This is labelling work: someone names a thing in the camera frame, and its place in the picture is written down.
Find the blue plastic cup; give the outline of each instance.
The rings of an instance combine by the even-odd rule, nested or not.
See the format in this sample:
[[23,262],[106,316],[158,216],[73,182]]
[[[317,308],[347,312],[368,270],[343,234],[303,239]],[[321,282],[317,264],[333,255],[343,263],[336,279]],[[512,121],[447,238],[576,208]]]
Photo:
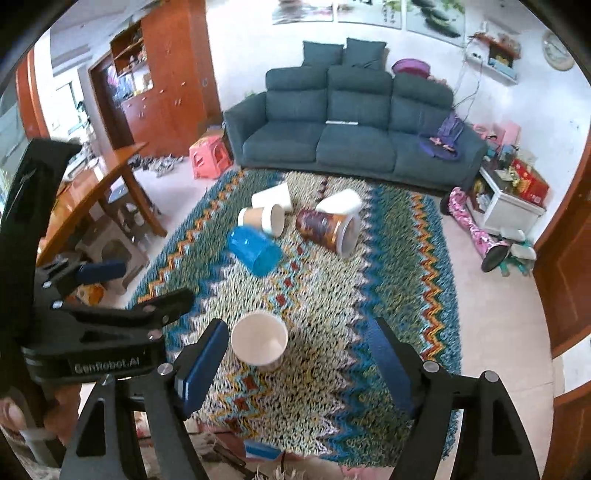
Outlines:
[[253,275],[264,277],[281,259],[281,248],[249,226],[237,226],[228,235],[228,248]]

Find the clothes pile on floor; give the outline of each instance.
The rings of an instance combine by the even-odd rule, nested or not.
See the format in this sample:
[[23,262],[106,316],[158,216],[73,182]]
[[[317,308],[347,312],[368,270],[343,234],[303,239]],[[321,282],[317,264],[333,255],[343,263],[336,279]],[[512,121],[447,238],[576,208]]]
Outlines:
[[170,173],[174,170],[177,163],[181,163],[187,157],[143,157],[140,154],[134,155],[128,161],[129,165],[135,170],[150,170],[156,172],[156,178]]

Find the gray-green sofa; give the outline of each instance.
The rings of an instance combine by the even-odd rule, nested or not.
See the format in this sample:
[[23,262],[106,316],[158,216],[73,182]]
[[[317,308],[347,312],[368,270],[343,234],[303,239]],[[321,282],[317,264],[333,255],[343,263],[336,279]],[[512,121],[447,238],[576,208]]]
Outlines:
[[[487,146],[466,127],[460,157],[444,161],[418,144],[437,132],[453,104],[446,86],[400,73],[349,66],[274,69],[267,91],[224,112],[236,163],[468,188]],[[359,122],[326,125],[326,120]]]

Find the dark green pillow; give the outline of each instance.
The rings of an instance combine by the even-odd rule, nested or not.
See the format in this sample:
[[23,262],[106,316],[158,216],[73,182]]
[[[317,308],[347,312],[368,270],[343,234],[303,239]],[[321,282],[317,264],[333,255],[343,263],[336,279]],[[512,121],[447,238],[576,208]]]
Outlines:
[[363,69],[384,69],[384,41],[365,41],[347,38],[347,48],[343,55],[343,65]]
[[318,65],[329,67],[343,63],[344,45],[332,43],[304,42],[304,63],[302,65]]

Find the cup with brown sleeve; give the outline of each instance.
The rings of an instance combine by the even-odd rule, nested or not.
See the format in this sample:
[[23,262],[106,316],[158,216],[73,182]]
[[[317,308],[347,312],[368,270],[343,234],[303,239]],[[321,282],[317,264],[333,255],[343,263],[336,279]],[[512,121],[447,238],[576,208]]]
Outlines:
[[354,214],[338,215],[302,209],[295,222],[302,238],[322,245],[342,258],[353,253],[361,230],[361,221]]
[[274,237],[283,232],[285,212],[281,205],[260,208],[243,208],[238,214],[238,226],[248,225]]

